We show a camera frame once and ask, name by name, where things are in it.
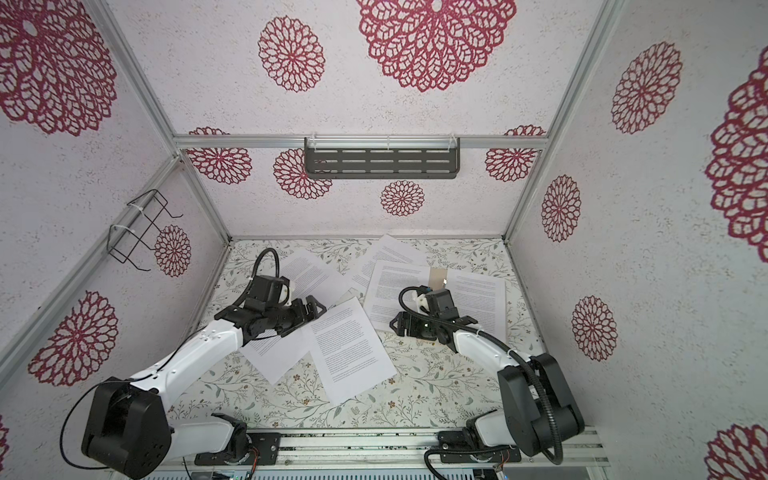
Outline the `brown cardboard folder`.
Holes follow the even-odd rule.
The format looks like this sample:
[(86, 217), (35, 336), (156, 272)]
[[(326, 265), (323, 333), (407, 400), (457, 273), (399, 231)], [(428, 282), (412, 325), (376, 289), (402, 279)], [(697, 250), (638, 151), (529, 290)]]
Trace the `brown cardboard folder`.
[(431, 267), (427, 286), (432, 290), (444, 289), (448, 282), (448, 269)]

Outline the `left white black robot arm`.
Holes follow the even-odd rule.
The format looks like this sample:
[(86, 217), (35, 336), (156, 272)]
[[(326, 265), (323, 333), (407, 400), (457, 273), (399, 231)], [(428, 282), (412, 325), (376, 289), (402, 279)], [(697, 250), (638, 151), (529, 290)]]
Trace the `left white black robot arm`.
[(253, 270), (237, 299), (168, 356), (131, 377), (110, 377), (83, 394), (90, 402), (81, 443), (82, 454), (91, 461), (86, 470), (142, 479), (168, 459), (191, 455), (245, 462), (254, 452), (245, 422), (217, 413), (174, 423), (170, 408), (227, 356), (267, 340), (270, 332), (285, 338), (327, 310), (315, 296), (293, 293), (279, 267), (271, 275)]

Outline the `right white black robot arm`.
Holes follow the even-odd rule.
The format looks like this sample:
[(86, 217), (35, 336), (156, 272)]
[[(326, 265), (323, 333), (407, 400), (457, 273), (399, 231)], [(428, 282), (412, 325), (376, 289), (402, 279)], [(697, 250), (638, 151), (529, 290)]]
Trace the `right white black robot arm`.
[(564, 442), (582, 434), (585, 420), (557, 360), (548, 353), (524, 355), (485, 331), (478, 320), (462, 315), (448, 289), (408, 286), (398, 295), (401, 311), (389, 328), (399, 337), (435, 340), (497, 378), (500, 409), (467, 421), (464, 439), (427, 450), (423, 461), (436, 479), (436, 455), (508, 461), (514, 451), (542, 455), (560, 466)]

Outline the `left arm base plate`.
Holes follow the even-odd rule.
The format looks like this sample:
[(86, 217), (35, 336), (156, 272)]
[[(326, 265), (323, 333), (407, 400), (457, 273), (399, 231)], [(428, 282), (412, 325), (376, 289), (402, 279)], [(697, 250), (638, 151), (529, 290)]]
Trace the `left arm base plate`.
[(235, 432), (224, 450), (200, 453), (195, 466), (241, 466), (276, 464), (282, 435), (280, 433)]

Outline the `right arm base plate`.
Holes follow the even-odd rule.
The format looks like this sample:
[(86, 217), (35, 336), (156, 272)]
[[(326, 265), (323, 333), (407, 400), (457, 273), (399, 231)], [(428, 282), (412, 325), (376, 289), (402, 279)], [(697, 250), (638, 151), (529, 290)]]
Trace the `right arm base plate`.
[(519, 463), (522, 460), (516, 446), (488, 452), (488, 447), (476, 441), (464, 430), (443, 430), (437, 433), (439, 458), (445, 464), (465, 463)]

